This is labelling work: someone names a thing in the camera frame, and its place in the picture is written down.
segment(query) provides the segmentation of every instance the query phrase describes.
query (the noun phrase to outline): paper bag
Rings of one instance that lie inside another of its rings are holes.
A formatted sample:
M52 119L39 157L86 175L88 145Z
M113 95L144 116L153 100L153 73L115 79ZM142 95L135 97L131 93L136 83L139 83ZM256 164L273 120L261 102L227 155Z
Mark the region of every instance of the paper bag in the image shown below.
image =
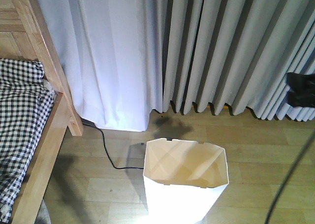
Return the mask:
M149 141L143 179L152 220L196 223L228 185L225 149L197 141Z

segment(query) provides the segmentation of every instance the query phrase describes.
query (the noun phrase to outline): checkered fabric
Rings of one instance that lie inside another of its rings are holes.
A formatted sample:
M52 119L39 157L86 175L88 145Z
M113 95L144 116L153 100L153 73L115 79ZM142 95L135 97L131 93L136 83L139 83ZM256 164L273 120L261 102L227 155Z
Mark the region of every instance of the checkered fabric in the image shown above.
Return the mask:
M43 75L41 63L0 59L0 222L10 220L53 106Z

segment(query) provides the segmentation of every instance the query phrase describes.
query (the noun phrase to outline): gingham pillow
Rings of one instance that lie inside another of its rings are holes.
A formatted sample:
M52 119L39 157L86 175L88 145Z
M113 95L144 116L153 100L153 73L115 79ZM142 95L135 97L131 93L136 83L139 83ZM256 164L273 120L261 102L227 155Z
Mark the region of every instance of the gingham pillow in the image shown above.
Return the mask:
M18 84L42 84L44 68L40 62L0 58L0 81Z

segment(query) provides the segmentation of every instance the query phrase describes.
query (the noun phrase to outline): bed post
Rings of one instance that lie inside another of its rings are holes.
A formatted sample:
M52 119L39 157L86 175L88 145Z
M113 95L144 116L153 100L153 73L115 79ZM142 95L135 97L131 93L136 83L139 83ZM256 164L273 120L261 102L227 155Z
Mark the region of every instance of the bed post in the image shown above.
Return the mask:
M12 0L37 59L43 62L45 75L54 88L63 93L70 110L68 127L72 135L80 136L83 125L74 109L69 85L65 78L53 41L37 0Z

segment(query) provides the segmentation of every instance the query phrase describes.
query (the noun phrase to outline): power cord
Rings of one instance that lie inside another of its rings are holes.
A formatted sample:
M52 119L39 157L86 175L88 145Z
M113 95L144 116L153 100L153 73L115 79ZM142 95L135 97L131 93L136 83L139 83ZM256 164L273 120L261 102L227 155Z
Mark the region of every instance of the power cord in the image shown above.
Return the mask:
M102 133L102 137L103 137L103 145L104 145L104 149L105 149L105 152L107 154L107 157L110 161L110 163L112 164L113 168L117 169L117 170L123 170L123 169L138 169L138 170L143 170L144 168L143 167L134 167L134 166L125 166L125 167L116 167L111 159L111 157L109 156L108 154L108 151L107 151L107 148L106 148L106 143L105 143L105 136L104 136L104 132L100 129L100 128L97 128L96 126L93 126L93 125L90 125L90 124L87 124L87 123L84 123L83 122L83 125L87 126L87 127L91 127L91 128L95 128L97 130L99 130L101 133Z
M265 224L269 223L269 220L271 218L271 215L277 205L277 202L282 194L282 192L285 189L285 186L287 185L288 181L290 180L293 172L295 171L296 167L298 166L299 162L302 160L302 158L304 157L305 153L307 152L307 150L310 148L310 146L312 145L312 143L314 142L315 139L315 131L313 132L313 134L310 136L309 140L306 142L306 144L302 147L299 155L296 157L294 163L292 164L292 166L290 167L289 172L287 173L287 175L285 176L285 179L283 180L280 188L277 191L276 196L274 197L274 200L272 201L269 210L268 210L268 214L266 216L265 219Z

